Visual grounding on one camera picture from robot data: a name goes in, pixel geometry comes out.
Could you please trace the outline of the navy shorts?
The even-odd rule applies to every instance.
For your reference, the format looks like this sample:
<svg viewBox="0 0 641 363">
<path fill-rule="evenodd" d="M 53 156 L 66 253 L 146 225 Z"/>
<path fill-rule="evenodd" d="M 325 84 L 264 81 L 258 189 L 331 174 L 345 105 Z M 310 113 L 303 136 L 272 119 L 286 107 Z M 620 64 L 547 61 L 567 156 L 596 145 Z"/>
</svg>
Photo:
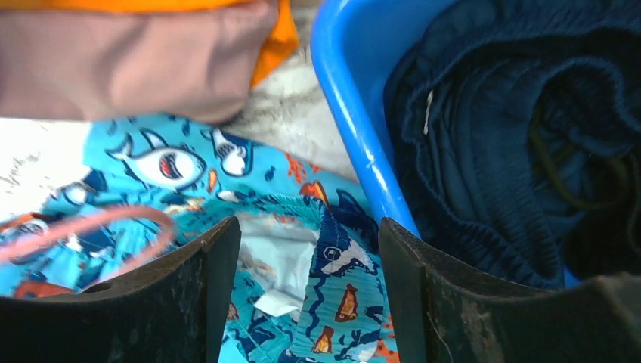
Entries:
<svg viewBox="0 0 641 363">
<path fill-rule="evenodd" d="M 551 151 L 583 149 L 561 167 L 573 193 L 598 200 L 587 157 L 640 149 L 640 3 L 563 1 L 563 24 L 529 30 L 513 42 L 486 42 L 442 83 L 444 132 L 423 126 L 441 156 L 423 164 L 420 183 L 404 170 L 401 187 L 418 197 L 431 186 L 453 212 L 430 222 L 422 239 L 499 278 L 547 290 L 564 284 L 567 235 L 585 216 L 549 180 L 533 173 L 528 143 L 534 109 Z"/>
</svg>

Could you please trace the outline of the blue shark print shorts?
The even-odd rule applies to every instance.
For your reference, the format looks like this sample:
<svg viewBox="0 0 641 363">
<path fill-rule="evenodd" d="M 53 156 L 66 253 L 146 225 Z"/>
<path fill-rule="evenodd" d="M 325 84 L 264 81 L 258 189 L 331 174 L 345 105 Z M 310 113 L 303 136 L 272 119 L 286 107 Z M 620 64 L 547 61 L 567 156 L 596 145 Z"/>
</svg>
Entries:
<svg viewBox="0 0 641 363">
<path fill-rule="evenodd" d="M 111 205 L 176 224 L 168 251 L 228 217 L 241 242 L 223 362 L 397 362 L 378 227 L 361 186 L 291 154 L 187 119 L 92 127 L 84 179 L 1 226 L 2 246 Z"/>
</svg>

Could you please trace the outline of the pink hanger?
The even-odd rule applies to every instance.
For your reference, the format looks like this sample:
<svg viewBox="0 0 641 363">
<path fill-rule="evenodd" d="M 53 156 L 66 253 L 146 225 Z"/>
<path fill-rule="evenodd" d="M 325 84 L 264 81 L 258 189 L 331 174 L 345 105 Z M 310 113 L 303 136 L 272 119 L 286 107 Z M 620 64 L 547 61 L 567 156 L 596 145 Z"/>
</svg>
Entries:
<svg viewBox="0 0 641 363">
<path fill-rule="evenodd" d="M 149 207 L 26 214 L 1 224 L 1 295 L 82 292 L 171 250 L 174 237 L 174 220 Z"/>
</svg>

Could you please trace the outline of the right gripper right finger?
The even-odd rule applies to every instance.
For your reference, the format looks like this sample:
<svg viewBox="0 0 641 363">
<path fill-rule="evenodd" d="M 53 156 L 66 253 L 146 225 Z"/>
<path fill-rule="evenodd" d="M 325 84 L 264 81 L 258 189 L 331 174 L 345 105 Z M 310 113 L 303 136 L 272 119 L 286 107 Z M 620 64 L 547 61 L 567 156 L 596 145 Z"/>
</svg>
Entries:
<svg viewBox="0 0 641 363">
<path fill-rule="evenodd" d="M 379 229 L 402 362 L 638 362 L 640 279 L 545 291 L 484 273 L 396 221 Z"/>
</svg>

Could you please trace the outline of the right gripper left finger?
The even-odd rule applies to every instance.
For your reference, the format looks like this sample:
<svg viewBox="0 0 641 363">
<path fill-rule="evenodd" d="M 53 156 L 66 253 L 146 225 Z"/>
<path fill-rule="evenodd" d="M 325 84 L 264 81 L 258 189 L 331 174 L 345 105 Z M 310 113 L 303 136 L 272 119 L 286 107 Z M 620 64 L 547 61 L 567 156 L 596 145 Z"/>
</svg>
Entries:
<svg viewBox="0 0 641 363">
<path fill-rule="evenodd" d="M 3 362 L 215 362 L 241 231 L 230 217 L 82 293 L 40 276 L 1 300 Z"/>
</svg>

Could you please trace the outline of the black shorts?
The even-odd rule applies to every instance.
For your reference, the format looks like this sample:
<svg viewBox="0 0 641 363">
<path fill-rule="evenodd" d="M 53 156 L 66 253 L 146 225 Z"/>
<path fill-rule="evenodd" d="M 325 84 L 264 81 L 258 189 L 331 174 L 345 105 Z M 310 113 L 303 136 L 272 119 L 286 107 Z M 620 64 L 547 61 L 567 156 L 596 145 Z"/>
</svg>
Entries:
<svg viewBox="0 0 641 363">
<path fill-rule="evenodd" d="M 537 162 L 536 176 L 545 176 L 555 192 L 572 208 L 585 216 L 565 240 L 567 270 L 575 280 L 597 275 L 627 272 L 640 273 L 640 149 L 623 156 L 587 159 L 594 167 L 598 200 L 573 194 L 562 181 L 561 167 L 583 148 L 572 141 L 551 151 L 540 132 L 544 111 L 534 109 L 528 130 L 528 143 Z"/>
</svg>

